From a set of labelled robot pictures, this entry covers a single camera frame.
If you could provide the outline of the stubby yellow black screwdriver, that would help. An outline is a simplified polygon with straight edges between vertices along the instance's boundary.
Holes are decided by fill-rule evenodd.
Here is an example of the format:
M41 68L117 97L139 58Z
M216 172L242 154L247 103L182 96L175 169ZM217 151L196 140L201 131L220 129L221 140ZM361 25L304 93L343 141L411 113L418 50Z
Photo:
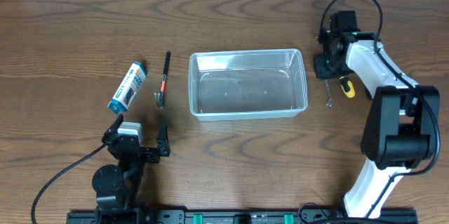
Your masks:
M340 77L340 86L346 97L353 98L355 96L354 86L348 76Z

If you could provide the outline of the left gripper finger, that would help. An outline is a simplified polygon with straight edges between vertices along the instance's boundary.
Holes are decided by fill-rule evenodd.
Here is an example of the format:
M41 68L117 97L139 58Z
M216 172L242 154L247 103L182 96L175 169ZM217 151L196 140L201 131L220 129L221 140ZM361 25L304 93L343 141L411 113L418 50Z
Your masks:
M105 131L104 136L109 136L118 132L120 125L123 123L123 115L118 114L112 125Z
M164 118L161 123L161 128L156 137L158 148L168 148L169 140L168 140L168 132L167 132L167 119Z

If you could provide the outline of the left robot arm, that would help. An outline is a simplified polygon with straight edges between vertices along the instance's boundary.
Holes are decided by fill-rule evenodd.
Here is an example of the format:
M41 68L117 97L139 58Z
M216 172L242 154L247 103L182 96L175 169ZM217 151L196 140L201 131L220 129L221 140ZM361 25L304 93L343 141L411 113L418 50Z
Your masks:
M146 164L158 164L170 155L167 120L161 123L156 136L156 147L143 147L142 125L125 122L120 114L105 131L102 143L118 161L99 168L92 179L96 201L101 210L125 209L132 206Z

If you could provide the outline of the silver combination wrench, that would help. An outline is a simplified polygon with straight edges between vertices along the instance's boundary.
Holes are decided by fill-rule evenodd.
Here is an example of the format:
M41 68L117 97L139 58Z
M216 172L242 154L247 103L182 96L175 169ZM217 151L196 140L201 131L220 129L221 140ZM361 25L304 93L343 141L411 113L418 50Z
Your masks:
M332 107L332 94L331 94L329 79L325 80L325 84L326 84L326 92L327 92L327 96L328 96L328 99L326 101L326 106Z

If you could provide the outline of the small black orange hammer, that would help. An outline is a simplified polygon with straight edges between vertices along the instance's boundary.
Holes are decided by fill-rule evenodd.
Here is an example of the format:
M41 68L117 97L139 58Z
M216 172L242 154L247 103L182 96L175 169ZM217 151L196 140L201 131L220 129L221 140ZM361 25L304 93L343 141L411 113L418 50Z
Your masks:
M169 68L169 63L170 63L170 57L171 57L171 52L167 51L166 52L166 57L165 57L165 60L164 60L164 66L163 66L163 74L162 74L162 79L161 79L161 88L160 88L158 93L154 94L154 97L155 97L155 100L156 100L156 105L160 109L163 109L165 107L164 94L165 94L165 89L166 89L166 79L167 79L167 76L168 76L168 68Z

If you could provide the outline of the slim black yellow screwdriver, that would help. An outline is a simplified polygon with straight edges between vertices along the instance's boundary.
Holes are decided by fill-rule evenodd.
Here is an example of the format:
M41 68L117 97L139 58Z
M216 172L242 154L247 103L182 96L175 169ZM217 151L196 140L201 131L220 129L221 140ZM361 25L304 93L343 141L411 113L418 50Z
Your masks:
M371 95L370 91L365 87L365 93L369 100L373 100L373 96Z

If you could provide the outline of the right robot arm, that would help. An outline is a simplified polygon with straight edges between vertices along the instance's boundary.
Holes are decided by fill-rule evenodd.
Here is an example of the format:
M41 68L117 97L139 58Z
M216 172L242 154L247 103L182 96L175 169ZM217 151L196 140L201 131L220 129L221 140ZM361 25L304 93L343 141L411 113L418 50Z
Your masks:
M349 74L357 74L372 99L361 140L363 168L344 198L350 218L379 218L391 191L419 164L435 156L440 96L404 74L372 32L362 32L354 11L330 16L314 56L316 77L338 79L344 94L355 95Z

